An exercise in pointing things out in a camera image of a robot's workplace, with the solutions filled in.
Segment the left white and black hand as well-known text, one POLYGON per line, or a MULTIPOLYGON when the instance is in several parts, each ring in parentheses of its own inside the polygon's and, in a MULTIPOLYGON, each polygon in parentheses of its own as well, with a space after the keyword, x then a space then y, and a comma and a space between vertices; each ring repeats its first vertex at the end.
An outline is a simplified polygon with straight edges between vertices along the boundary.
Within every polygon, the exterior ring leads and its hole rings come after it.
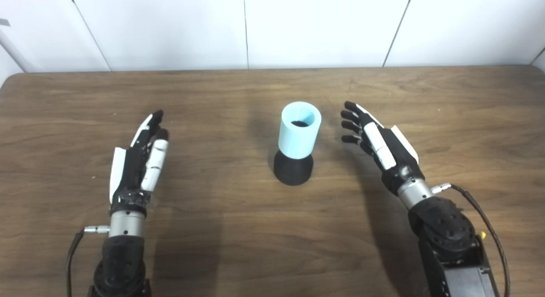
POLYGON ((109 213, 144 215, 152 201, 169 149, 169 132, 161 127, 163 110, 148 115, 126 149, 116 147, 109 185, 109 213))

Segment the right white and black hand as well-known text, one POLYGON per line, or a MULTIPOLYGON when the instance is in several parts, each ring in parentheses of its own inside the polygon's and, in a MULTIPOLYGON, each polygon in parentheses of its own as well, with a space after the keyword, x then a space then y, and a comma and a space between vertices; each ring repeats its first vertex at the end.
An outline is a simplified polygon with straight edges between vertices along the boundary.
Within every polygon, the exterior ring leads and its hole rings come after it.
POLYGON ((396 196, 403 185, 424 180, 419 158, 397 126, 384 127, 360 105, 345 101, 342 127, 353 131, 353 135, 342 136, 342 141, 356 144, 381 170, 384 186, 396 196))

